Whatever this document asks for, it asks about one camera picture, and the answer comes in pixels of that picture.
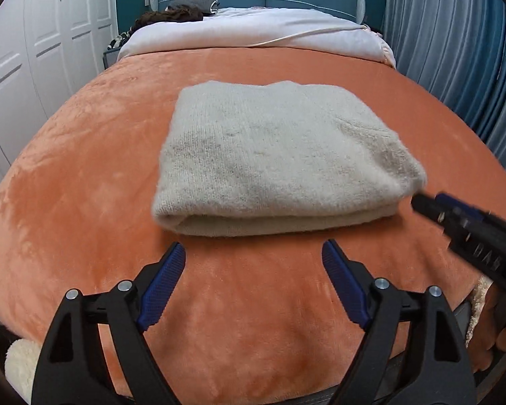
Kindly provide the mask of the person's right hand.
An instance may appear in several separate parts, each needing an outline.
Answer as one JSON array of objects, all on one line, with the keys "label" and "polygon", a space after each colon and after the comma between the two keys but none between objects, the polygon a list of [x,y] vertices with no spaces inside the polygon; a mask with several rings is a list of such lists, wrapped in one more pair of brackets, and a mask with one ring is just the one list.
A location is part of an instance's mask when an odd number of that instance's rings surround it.
[{"label": "person's right hand", "polygon": [[492,284],[488,289],[483,310],[467,347],[474,373],[489,368],[493,361],[493,347],[506,352],[506,326],[501,328],[495,319],[495,308],[500,294],[496,284]]}]

